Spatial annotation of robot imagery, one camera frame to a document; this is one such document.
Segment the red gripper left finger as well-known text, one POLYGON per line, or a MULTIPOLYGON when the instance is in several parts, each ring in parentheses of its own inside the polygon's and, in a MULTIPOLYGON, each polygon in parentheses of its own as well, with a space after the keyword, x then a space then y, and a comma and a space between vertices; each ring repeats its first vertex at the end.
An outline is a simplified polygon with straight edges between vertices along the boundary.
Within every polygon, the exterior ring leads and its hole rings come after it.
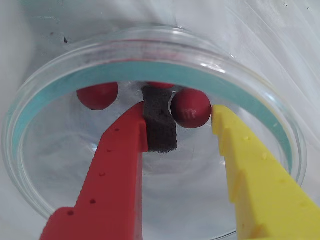
POLYGON ((141 240, 143 154, 177 148, 172 92, 144 86, 143 100, 102 135, 74 207, 57 209, 43 240, 141 240))

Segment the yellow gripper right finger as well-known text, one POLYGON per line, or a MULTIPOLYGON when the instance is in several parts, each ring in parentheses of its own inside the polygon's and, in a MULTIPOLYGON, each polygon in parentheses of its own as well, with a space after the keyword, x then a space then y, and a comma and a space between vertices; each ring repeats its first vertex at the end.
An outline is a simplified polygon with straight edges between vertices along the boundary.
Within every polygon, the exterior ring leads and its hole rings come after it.
POLYGON ((212 107, 240 240, 317 240, 320 209, 229 108, 212 107))

